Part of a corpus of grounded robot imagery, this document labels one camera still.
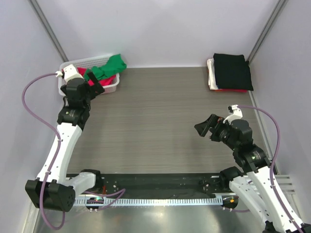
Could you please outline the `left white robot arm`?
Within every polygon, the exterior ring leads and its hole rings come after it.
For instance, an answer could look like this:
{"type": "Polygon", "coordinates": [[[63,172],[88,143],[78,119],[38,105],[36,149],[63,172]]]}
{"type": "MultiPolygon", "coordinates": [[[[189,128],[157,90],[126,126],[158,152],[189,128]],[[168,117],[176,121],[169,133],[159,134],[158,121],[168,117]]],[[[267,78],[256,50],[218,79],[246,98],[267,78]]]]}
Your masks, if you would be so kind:
{"type": "Polygon", "coordinates": [[[104,89],[99,84],[90,86],[76,70],[58,71],[56,76],[65,80],[61,86],[64,106],[57,126],[48,125],[55,139],[46,162],[36,178],[26,182],[25,190],[36,208],[68,212],[77,196],[86,191],[100,193],[104,186],[98,170],[84,169],[74,178],[66,178],[73,149],[90,116],[90,102],[104,89]]]}

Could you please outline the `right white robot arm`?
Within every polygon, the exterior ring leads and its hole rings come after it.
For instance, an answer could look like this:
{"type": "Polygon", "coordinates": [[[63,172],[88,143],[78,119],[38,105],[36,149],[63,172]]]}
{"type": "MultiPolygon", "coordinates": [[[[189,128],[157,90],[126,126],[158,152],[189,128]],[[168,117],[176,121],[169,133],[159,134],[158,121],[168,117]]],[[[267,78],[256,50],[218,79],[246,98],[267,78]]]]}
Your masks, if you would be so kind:
{"type": "Polygon", "coordinates": [[[259,220],[265,233],[309,233],[310,224],[295,213],[277,183],[272,165],[264,151],[253,142],[253,132],[246,120],[211,114],[195,126],[201,137],[223,142],[233,151],[238,167],[220,172],[219,186],[234,192],[259,220]]]}

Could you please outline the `green t shirt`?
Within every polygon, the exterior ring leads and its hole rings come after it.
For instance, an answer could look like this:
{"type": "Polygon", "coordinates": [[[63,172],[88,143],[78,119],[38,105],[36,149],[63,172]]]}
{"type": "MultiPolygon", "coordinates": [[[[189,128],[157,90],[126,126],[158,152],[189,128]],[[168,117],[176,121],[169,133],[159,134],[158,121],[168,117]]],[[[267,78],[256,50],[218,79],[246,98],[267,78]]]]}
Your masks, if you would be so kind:
{"type": "Polygon", "coordinates": [[[111,56],[105,65],[94,66],[91,71],[98,80],[108,79],[117,73],[123,72],[127,68],[127,64],[122,60],[120,54],[111,56]]]}

